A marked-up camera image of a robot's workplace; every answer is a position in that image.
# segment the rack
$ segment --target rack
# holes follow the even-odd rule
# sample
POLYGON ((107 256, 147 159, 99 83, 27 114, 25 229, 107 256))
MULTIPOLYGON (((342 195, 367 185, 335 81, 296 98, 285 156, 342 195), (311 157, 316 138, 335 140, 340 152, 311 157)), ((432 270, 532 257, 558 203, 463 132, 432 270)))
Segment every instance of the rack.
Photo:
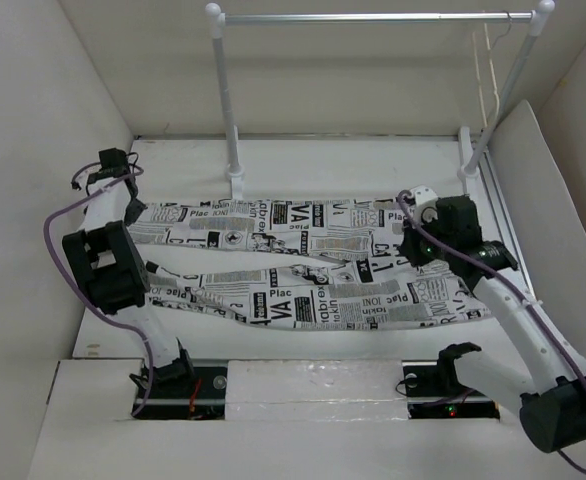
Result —
POLYGON ((478 165, 495 128, 499 124, 504 106, 517 83, 526 60, 542 34, 544 26, 555 9, 553 0, 540 0, 537 8, 530 12, 470 12, 470 13, 360 13, 360 14, 291 14, 291 15, 227 15, 219 5, 209 3, 206 14, 209 18, 213 52, 217 70, 220 102, 224 116, 224 129, 228 165, 226 175, 231 181, 232 197, 242 198, 244 186, 244 167, 238 154, 238 129, 233 116, 231 95, 224 54, 223 31, 235 26, 288 26, 288 25, 327 25, 327 24, 422 24, 439 22, 466 23, 527 23, 529 31, 511 66, 509 74, 500 93, 499 110, 493 115, 493 121, 483 130, 475 148, 470 146, 468 127, 460 128, 460 154, 462 162, 458 177, 465 184, 469 178, 479 175, 478 165))

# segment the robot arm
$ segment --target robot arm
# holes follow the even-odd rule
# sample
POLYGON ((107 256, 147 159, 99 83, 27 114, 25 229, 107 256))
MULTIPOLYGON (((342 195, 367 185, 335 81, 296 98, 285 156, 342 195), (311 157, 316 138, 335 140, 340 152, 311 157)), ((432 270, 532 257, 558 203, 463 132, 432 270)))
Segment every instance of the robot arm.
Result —
MULTIPOLYGON (((100 170, 86 178, 86 193, 98 190, 85 211, 77 232, 62 239, 62 247, 75 281, 84 296, 106 315, 146 334, 153 353, 153 383, 193 379, 191 360, 179 341, 170 338, 146 302, 149 279, 144 262, 126 227, 146 206, 137 198, 126 152, 112 148, 99 153, 100 170), (117 177, 126 180, 106 188, 117 177)), ((80 189, 77 182, 73 187, 80 189)))
POLYGON ((476 389, 519 415, 527 436, 543 452, 585 440, 586 392, 576 372, 586 379, 586 359, 562 336, 528 291, 521 299, 516 298, 501 279, 468 259, 452 255, 447 251, 450 249, 440 248, 423 233, 493 271, 516 269, 515 259, 502 243, 482 239, 475 204, 468 196, 440 199, 426 187, 413 189, 401 201, 414 208, 414 220, 405 221, 402 255, 414 267, 433 260, 447 262, 491 310, 529 371, 528 376, 522 375, 501 365, 477 345, 451 345, 440 352, 438 359, 444 388, 453 393, 461 385, 476 389), (559 351, 558 343, 565 352, 559 351))

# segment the metal rod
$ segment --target metal rod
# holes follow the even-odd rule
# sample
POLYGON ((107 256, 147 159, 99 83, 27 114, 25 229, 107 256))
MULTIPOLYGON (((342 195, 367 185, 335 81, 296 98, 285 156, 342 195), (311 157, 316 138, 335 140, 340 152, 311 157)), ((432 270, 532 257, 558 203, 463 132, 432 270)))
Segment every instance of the metal rod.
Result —
POLYGON ((435 23, 435 22, 483 22, 483 23, 530 23, 533 12, 491 13, 350 13, 304 15, 225 15, 224 26, 239 25, 300 25, 330 23, 435 23))
POLYGON ((220 102, 222 103, 222 115, 224 116, 224 131, 226 133, 226 148, 228 150, 228 173, 239 174, 242 166, 237 154, 237 135, 235 133, 235 119, 231 107, 231 95, 229 93, 229 80, 226 75, 226 62, 224 56, 224 44, 222 37, 213 38, 213 52, 215 53, 215 66, 217 68, 217 81, 220 89, 220 102))
POLYGON ((504 86, 502 87, 502 92, 500 93, 500 110, 498 114, 494 116, 494 120, 491 122, 491 124, 488 125, 482 132, 482 136, 480 137, 479 141, 475 145, 475 149, 473 150, 471 160, 469 160, 469 162, 462 167, 462 171, 465 175, 476 175, 480 159, 482 158, 482 155, 484 155, 484 150, 489 144, 493 132, 500 123, 502 114, 504 113, 504 109, 506 108, 506 104, 508 103, 509 97, 513 92, 513 87, 515 87, 517 79, 520 77, 522 70, 524 70, 524 66, 526 65, 526 61, 529 58, 529 54, 531 53, 531 50, 533 49, 533 45, 535 45, 536 40, 537 36, 534 37, 532 35, 527 35, 524 39, 524 43, 522 43, 522 48, 520 48, 520 51, 517 54, 515 62, 513 62, 513 65, 511 66, 511 71, 509 72, 508 77, 506 77, 506 81, 504 82, 504 86))

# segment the newspaper print fabric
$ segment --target newspaper print fabric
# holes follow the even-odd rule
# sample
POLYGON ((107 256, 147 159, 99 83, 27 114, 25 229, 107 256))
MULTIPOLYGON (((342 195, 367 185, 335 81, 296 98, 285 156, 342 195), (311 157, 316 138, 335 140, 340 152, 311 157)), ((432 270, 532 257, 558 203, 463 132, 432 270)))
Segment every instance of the newspaper print fabric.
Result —
POLYGON ((129 231, 136 243, 339 261, 186 275, 155 266, 155 306, 286 330, 414 329, 490 316, 446 263, 408 264, 402 222, 392 200, 220 200, 150 204, 129 231))

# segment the white cord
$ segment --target white cord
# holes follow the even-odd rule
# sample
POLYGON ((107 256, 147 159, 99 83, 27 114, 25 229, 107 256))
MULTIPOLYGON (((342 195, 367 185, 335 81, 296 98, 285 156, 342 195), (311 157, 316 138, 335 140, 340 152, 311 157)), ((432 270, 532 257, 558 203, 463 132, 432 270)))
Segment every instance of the white cord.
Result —
MULTIPOLYGON (((489 70, 491 72, 491 83, 493 84, 493 97, 495 98, 495 106, 493 110, 493 122, 496 122, 500 116, 500 94, 497 90, 497 80, 495 78, 495 67, 493 65, 493 53, 491 48, 491 40, 489 38, 489 29, 484 24, 484 37, 486 40, 486 51, 488 53, 489 70)), ((482 121, 484 122, 484 128, 488 126, 488 120, 486 118, 486 108, 484 106, 484 92, 482 89, 482 75, 480 74, 480 60, 477 52, 477 40, 475 38, 475 32, 472 34, 473 39, 473 59, 475 61, 475 79, 477 80, 478 98, 480 101, 480 111, 482 112, 482 121)))

